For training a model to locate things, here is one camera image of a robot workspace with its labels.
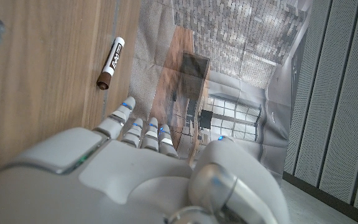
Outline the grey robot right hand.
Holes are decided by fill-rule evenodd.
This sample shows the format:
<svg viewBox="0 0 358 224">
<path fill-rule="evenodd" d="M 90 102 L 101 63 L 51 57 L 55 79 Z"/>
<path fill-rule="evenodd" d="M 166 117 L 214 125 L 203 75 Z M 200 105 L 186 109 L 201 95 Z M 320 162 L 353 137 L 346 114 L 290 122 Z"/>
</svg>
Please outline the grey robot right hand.
<svg viewBox="0 0 358 224">
<path fill-rule="evenodd" d="M 228 136 L 194 167 L 167 125 L 122 131 L 128 97 L 92 130 L 62 131 L 0 169 L 0 223 L 288 223 L 272 173 Z"/>
</svg>

